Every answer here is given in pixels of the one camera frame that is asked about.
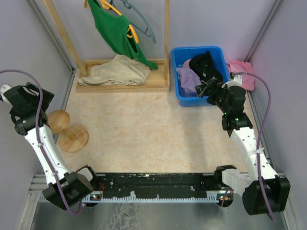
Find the blue plastic bin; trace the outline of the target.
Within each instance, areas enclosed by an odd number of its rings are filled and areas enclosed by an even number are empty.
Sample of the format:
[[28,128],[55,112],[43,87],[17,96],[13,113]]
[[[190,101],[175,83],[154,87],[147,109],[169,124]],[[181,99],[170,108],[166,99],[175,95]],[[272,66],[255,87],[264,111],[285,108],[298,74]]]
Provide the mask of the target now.
[[194,46],[194,47],[177,47],[172,50],[172,64],[174,71],[175,93],[179,104],[182,107],[197,107],[207,106],[206,97],[199,98],[197,96],[191,96],[187,94],[179,83],[178,74],[176,68],[182,67],[183,63],[192,59],[196,55],[204,54],[206,51],[210,51],[213,59],[213,67],[218,70],[223,76],[223,82],[230,80],[229,72],[226,66],[223,51],[218,46]]

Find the purple cap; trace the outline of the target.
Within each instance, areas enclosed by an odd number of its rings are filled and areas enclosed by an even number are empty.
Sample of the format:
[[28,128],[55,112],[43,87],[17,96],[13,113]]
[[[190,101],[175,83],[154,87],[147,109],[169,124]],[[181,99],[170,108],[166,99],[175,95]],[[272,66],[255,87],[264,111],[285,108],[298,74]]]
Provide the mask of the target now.
[[199,76],[189,68],[176,68],[181,88],[190,95],[196,96],[195,87],[201,85]]

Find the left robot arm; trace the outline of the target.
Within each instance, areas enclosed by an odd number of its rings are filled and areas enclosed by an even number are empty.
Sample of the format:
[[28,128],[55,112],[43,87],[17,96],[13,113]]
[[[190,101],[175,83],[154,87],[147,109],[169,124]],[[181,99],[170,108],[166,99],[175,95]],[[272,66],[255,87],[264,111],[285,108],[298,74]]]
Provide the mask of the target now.
[[12,106],[10,115],[15,131],[31,145],[45,172],[44,198],[66,210],[90,195],[100,179],[88,165],[73,172],[64,162],[45,113],[52,98],[52,93],[31,83],[15,87],[4,84],[0,89],[0,99]]

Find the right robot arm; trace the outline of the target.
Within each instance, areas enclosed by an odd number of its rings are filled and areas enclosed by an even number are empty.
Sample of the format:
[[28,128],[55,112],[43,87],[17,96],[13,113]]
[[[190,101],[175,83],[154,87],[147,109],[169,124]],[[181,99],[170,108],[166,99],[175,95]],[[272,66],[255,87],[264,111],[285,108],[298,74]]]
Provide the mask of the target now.
[[195,87],[197,96],[207,96],[207,103],[216,105],[222,112],[222,127],[241,152],[248,176],[237,169],[224,169],[215,176],[214,184],[224,190],[232,188],[242,197],[249,215],[283,212],[290,192],[290,182],[280,177],[267,160],[264,149],[257,145],[255,131],[244,112],[246,90],[237,77],[223,83],[211,78]]

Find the wooden hat stand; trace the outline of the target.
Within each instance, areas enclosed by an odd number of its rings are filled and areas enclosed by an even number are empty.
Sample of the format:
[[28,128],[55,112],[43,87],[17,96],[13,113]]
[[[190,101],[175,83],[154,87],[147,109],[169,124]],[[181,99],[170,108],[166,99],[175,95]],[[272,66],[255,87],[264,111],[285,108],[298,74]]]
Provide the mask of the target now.
[[64,110],[55,110],[47,115],[48,124],[54,135],[59,135],[58,143],[63,151],[78,152],[89,141],[89,133],[81,125],[70,125],[70,115]]

